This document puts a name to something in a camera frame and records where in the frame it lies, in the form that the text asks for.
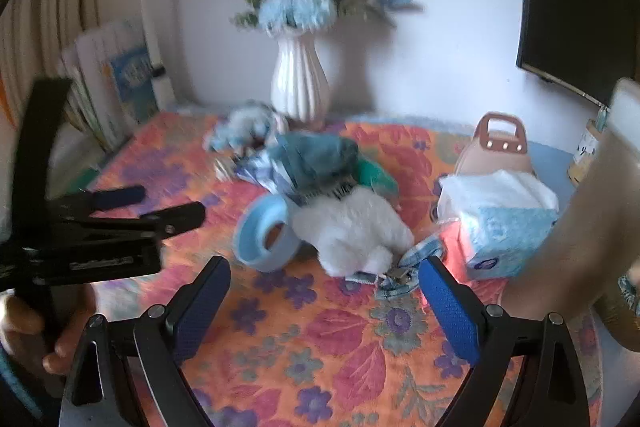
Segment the person's left hand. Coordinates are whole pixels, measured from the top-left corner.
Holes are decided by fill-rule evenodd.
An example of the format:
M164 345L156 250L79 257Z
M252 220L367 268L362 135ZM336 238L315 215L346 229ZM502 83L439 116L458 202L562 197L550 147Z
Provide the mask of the person's left hand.
M82 286L70 321L51 352L42 355L42 318L13 294L1 297L1 344L9 357L28 373L66 376L73 364L78 341L90 317L96 313L96 292L91 284Z

